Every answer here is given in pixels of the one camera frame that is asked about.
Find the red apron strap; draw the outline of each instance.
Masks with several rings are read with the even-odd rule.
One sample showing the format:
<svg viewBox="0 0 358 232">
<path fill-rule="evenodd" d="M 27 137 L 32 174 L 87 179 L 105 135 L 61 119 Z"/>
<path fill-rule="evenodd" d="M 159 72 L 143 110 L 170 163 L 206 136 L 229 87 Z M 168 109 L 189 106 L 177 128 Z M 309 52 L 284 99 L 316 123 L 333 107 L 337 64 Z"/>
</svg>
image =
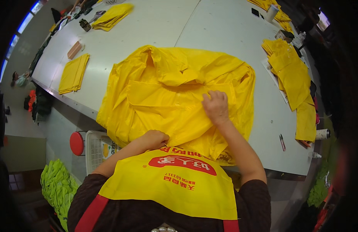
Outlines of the red apron strap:
<svg viewBox="0 0 358 232">
<path fill-rule="evenodd" d="M 224 232 L 239 232 L 238 220 L 223 220 Z"/>
<path fill-rule="evenodd" d="M 108 198 L 98 194 L 78 221 L 75 232 L 91 232 L 108 200 Z"/>
</svg>

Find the white work table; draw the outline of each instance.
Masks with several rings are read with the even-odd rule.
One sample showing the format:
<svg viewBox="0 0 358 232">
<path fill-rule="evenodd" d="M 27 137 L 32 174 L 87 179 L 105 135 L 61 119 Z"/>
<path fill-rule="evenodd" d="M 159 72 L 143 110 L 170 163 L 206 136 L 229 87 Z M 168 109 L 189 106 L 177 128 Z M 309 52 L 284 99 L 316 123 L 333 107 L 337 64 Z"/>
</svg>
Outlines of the white work table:
<svg viewBox="0 0 358 232">
<path fill-rule="evenodd" d="M 134 11 L 109 32 L 93 29 L 85 32 L 78 23 L 80 19 L 91 20 L 99 10 L 108 10 L 104 3 L 56 32 L 37 63 L 33 79 L 61 101 L 95 119 L 113 64 L 141 46 L 228 53 L 247 62 L 256 73 L 254 123 L 249 143 L 264 168 L 302 176 L 308 173 L 311 163 L 308 152 L 313 148 L 307 149 L 294 139 L 296 112 L 291 112 L 261 63 L 267 58 L 261 47 L 263 39 L 274 40 L 281 29 L 276 21 L 270 24 L 252 15 L 251 8 L 263 16 L 266 12 L 246 0 L 127 0 L 125 3 L 132 3 Z M 85 49 L 76 57 L 90 54 L 81 89 L 59 96 L 63 68 L 70 61 L 67 52 L 78 40 Z M 279 134 L 283 135 L 285 152 Z"/>
</svg>

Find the phone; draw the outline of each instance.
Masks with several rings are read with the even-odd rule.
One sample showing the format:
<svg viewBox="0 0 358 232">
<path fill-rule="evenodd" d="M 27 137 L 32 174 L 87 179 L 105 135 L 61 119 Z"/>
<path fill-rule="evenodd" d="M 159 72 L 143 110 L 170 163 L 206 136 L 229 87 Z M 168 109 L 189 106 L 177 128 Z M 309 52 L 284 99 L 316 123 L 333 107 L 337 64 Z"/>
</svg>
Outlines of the phone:
<svg viewBox="0 0 358 232">
<path fill-rule="evenodd" d="M 255 10 L 254 8 L 251 8 L 251 13 L 256 17 L 259 17 L 259 11 Z"/>
</svg>

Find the pearl necklace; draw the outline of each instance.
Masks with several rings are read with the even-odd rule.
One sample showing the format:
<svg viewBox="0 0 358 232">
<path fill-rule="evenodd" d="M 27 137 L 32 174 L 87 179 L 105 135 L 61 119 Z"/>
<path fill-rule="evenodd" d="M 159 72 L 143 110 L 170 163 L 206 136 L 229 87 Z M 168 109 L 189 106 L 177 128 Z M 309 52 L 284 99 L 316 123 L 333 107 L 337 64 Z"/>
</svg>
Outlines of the pearl necklace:
<svg viewBox="0 0 358 232">
<path fill-rule="evenodd" d="M 160 227 L 154 228 L 151 230 L 151 232 L 163 232 L 163 231 L 167 231 L 167 232 L 178 232 L 176 229 L 172 228 L 171 226 L 169 226 L 166 223 L 163 223 Z"/>
</svg>

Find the folded yellow raincoat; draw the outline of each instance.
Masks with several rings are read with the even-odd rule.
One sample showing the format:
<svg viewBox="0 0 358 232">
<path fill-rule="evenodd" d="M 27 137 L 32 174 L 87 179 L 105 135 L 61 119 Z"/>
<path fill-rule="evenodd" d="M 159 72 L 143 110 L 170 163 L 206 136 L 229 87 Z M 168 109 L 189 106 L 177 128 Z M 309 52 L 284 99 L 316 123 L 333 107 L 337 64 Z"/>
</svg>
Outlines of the folded yellow raincoat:
<svg viewBox="0 0 358 232">
<path fill-rule="evenodd" d="M 119 21 L 131 13 L 133 7 L 134 6 L 130 3 L 115 5 L 100 16 L 91 27 L 95 30 L 102 29 L 110 31 Z"/>
<path fill-rule="evenodd" d="M 86 53 L 65 65 L 61 82 L 59 83 L 59 94 L 66 94 L 81 89 L 81 83 L 83 82 L 89 56 L 90 55 Z"/>
<path fill-rule="evenodd" d="M 279 11 L 276 14 L 276 16 L 274 17 L 274 19 L 281 25 L 281 27 L 284 30 L 293 33 L 293 29 L 291 28 L 290 24 L 288 23 L 291 21 L 291 19 L 288 17 L 287 14 L 285 14 L 281 10 L 281 6 L 278 5 L 276 0 L 247 0 L 247 1 L 257 5 L 258 7 L 262 8 L 265 11 L 268 10 L 270 5 L 277 5 Z"/>
<path fill-rule="evenodd" d="M 228 144 L 202 107 L 202 94 L 228 95 L 229 117 L 248 140 L 254 116 L 255 72 L 222 52 L 143 46 L 114 64 L 97 122 L 124 147 L 148 130 L 170 136 L 168 146 L 234 165 Z"/>
<path fill-rule="evenodd" d="M 310 95 L 308 67 L 300 60 L 293 46 L 286 41 L 263 40 L 271 72 L 278 77 L 280 90 L 287 95 L 291 111 L 296 109 L 295 139 L 314 142 L 316 109 Z"/>
</svg>

